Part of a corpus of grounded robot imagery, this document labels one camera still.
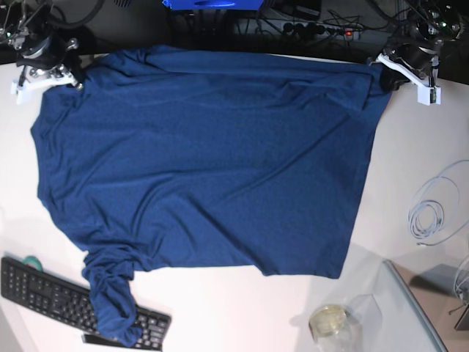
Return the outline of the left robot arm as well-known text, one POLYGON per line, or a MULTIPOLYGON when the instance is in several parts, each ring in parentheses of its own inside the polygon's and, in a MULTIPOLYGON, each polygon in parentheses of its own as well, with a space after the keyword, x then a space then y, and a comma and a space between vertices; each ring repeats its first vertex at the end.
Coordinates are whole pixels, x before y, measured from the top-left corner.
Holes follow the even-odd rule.
POLYGON ((399 20, 382 11, 376 1, 367 4, 396 27, 375 59, 385 66, 380 77, 382 88, 397 90, 411 82, 436 95, 441 49, 458 41, 465 29, 458 9, 451 1, 408 1, 406 18, 399 20))

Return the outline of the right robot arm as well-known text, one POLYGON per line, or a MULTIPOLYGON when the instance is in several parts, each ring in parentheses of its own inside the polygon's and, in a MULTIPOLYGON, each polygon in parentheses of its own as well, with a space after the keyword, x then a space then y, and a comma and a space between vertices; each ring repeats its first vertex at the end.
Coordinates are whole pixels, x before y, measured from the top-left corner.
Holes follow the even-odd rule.
POLYGON ((1 44, 16 53, 15 63, 21 68, 12 92, 61 85, 82 89, 85 76, 78 55, 80 42, 70 33, 94 19, 103 4, 96 1, 84 18, 67 22, 53 15, 52 1, 37 1, 35 7, 26 1, 2 1, 1 44))

